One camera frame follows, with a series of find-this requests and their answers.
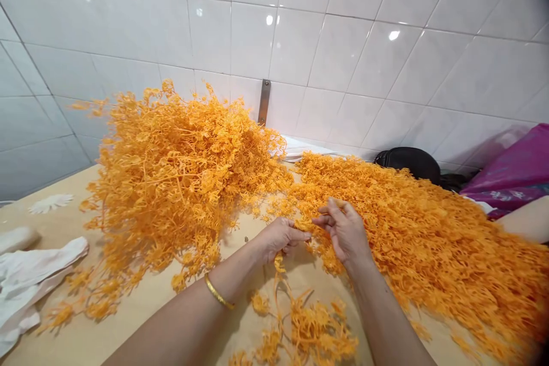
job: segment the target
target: orange flower bundle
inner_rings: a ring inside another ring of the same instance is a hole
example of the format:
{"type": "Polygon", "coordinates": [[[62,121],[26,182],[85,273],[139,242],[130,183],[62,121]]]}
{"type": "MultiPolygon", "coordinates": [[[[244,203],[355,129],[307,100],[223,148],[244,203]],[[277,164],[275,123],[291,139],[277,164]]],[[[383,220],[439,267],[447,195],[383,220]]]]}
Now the orange flower bundle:
{"type": "Polygon", "coordinates": [[[195,94],[189,102],[168,80],[140,101],[128,93],[114,106],[73,106],[92,106],[94,116],[110,107],[114,135],[103,140],[99,180],[80,206],[99,211],[85,227],[103,231],[104,259],[69,278],[75,297],[49,314],[51,327],[81,312],[96,320],[111,315],[148,270],[174,260],[181,273],[172,287],[183,290],[218,262],[222,230],[237,225],[240,209],[257,209],[265,193],[293,182],[269,153],[284,154],[284,139],[252,121],[241,99],[219,102],[206,87],[209,98],[195,94]]]}
{"type": "MultiPolygon", "coordinates": [[[[288,354],[291,364],[294,366],[303,366],[307,363],[309,357],[313,364],[319,366],[335,365],[343,360],[350,360],[356,353],[358,339],[351,336],[347,326],[347,317],[345,315],[345,305],[341,301],[332,302],[332,307],[328,308],[321,302],[316,302],[305,307],[308,297],[312,290],[309,289],[301,296],[294,298],[292,290],[286,279],[283,278],[286,270],[281,262],[282,255],[279,254],[275,260],[274,267],[276,274],[274,277],[274,303],[276,314],[269,311],[269,299],[261,296],[258,291],[252,291],[250,294],[252,307],[260,316],[269,314],[277,320],[275,327],[263,331],[261,345],[255,350],[254,358],[260,364],[274,366],[280,359],[279,348],[282,348],[288,354]],[[290,313],[283,316],[278,303],[277,291],[283,284],[285,291],[290,298],[290,313]],[[284,331],[283,319],[290,316],[292,331],[288,335],[284,331]],[[293,347],[291,351],[284,343],[285,338],[293,347]]],[[[243,352],[233,355],[232,359],[239,359],[243,352]]]]}
{"type": "MultiPolygon", "coordinates": [[[[457,321],[478,348],[504,362],[524,360],[544,342],[549,321],[549,249],[508,234],[468,199],[356,157],[305,153],[301,183],[277,214],[312,232],[309,250],[324,269],[342,274],[331,239],[311,223],[329,196],[349,201],[363,217],[373,258],[405,311],[409,303],[457,321]]],[[[423,337],[425,330],[416,328],[423,337]]]]}

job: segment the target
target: tan tabletop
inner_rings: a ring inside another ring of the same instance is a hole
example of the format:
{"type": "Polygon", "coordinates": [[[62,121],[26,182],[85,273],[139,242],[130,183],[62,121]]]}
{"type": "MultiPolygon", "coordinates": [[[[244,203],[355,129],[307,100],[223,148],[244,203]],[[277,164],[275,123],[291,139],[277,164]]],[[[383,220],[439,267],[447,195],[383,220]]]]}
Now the tan tabletop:
{"type": "MultiPolygon", "coordinates": [[[[101,232],[89,231],[82,227],[91,218],[90,213],[78,210],[79,203],[88,193],[86,185],[97,178],[99,166],[94,166],[59,181],[39,192],[33,193],[11,205],[0,209],[0,232],[29,226],[37,230],[42,239],[33,247],[37,249],[58,249],[70,240],[84,236],[90,243],[89,254],[80,262],[89,266],[98,261],[101,251],[101,232]],[[36,201],[52,194],[70,193],[74,200],[66,207],[59,208],[48,214],[30,214],[27,209],[36,201]]],[[[221,256],[227,258],[244,245],[244,238],[253,238],[265,223],[254,220],[252,216],[240,214],[240,229],[229,233],[221,242],[221,256]]],[[[360,325],[360,318],[353,296],[339,278],[326,274],[322,270],[322,262],[313,258],[306,250],[298,250],[292,258],[286,258],[288,283],[295,296],[308,288],[315,292],[309,302],[320,300],[326,305],[340,298],[347,304],[347,315],[350,328],[359,338],[359,348],[356,355],[357,365],[373,365],[368,343],[360,325]]],[[[168,302],[175,293],[170,281],[174,274],[180,271],[179,263],[174,263],[162,273],[147,273],[139,286],[130,296],[122,299],[118,312],[100,323],[95,323],[80,315],[61,329],[58,334],[45,332],[37,335],[36,328],[23,335],[15,348],[2,360],[3,366],[11,365],[100,365],[118,346],[120,346],[146,319],[168,302]]],[[[248,289],[260,288],[268,294],[272,301],[274,267],[265,266],[258,270],[250,280],[248,289]]],[[[38,304],[41,313],[54,307],[67,293],[66,284],[61,284],[54,292],[38,304]]],[[[209,347],[209,355],[205,364],[227,365],[232,353],[245,350],[252,354],[260,344],[261,331],[268,329],[274,321],[270,317],[260,317],[246,301],[246,295],[238,302],[237,308],[230,313],[228,321],[219,330],[216,341],[209,347]]],[[[288,308],[288,299],[279,291],[281,308],[288,308]]],[[[417,311],[412,317],[418,320],[417,311]]],[[[433,340],[425,346],[439,365],[474,364],[459,347],[451,340],[448,328],[442,323],[422,314],[421,322],[429,330],[433,340]]],[[[284,351],[279,350],[281,361],[288,363],[284,351]]],[[[496,364],[487,356],[482,356],[484,365],[496,364]]]]}

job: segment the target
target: bracelet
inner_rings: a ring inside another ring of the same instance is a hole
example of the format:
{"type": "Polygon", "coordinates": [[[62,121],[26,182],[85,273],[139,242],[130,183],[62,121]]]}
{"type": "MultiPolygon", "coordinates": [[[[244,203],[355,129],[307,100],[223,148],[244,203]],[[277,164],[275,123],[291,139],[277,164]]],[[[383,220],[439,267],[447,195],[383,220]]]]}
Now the bracelet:
{"type": "Polygon", "coordinates": [[[208,286],[208,289],[210,289],[210,292],[214,295],[214,297],[217,299],[219,303],[221,303],[223,306],[228,308],[229,310],[234,309],[234,304],[227,302],[223,297],[215,290],[215,288],[212,285],[212,282],[210,282],[210,278],[208,277],[208,274],[206,273],[204,275],[204,280],[206,281],[206,286],[208,286]]]}

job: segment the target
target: finger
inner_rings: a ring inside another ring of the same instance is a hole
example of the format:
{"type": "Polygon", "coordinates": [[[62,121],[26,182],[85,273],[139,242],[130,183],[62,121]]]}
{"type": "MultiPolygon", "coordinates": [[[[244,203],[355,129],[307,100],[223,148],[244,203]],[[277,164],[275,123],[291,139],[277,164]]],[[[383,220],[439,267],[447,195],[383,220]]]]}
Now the finger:
{"type": "Polygon", "coordinates": [[[336,223],[343,223],[346,219],[343,212],[337,207],[333,197],[328,198],[328,213],[333,217],[336,223]]]}
{"type": "Polygon", "coordinates": [[[321,214],[320,216],[313,218],[312,222],[322,228],[326,225],[334,226],[336,223],[333,217],[329,214],[321,214]]]}
{"type": "Polygon", "coordinates": [[[287,217],[282,218],[282,223],[293,228],[296,226],[296,222],[291,219],[288,219],[287,217]]]}
{"type": "Polygon", "coordinates": [[[348,201],[336,199],[336,204],[337,204],[337,207],[339,207],[340,209],[343,209],[343,211],[345,212],[345,214],[346,214],[348,217],[351,217],[351,216],[358,216],[358,215],[359,215],[359,214],[356,212],[356,210],[355,210],[355,208],[353,207],[353,205],[352,205],[351,203],[349,203],[348,201]]]}
{"type": "Polygon", "coordinates": [[[295,241],[295,242],[307,241],[309,239],[311,239],[311,234],[308,233],[308,232],[302,232],[301,230],[297,230],[297,229],[294,229],[294,228],[290,228],[290,230],[288,232],[289,242],[292,242],[292,241],[295,241]]]}

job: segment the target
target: pink bag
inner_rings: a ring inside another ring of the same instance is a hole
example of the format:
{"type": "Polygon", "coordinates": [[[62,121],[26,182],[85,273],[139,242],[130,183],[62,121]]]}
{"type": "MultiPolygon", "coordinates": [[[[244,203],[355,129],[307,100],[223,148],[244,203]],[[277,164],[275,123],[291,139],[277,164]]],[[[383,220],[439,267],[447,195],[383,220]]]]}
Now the pink bag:
{"type": "Polygon", "coordinates": [[[484,201],[498,218],[549,194],[549,125],[539,124],[486,166],[459,193],[484,201]]]}

